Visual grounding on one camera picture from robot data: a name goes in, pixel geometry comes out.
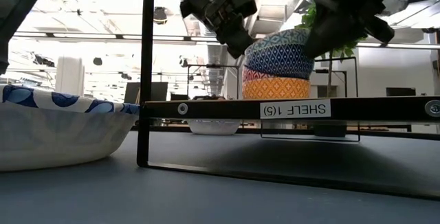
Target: table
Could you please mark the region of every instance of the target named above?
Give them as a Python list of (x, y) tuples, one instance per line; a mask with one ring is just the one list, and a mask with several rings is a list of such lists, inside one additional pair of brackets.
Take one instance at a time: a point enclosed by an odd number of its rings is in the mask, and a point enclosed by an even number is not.
[(0, 223), (420, 224), (440, 218), (436, 201), (138, 168), (136, 142), (131, 132), (100, 161), (0, 174)]

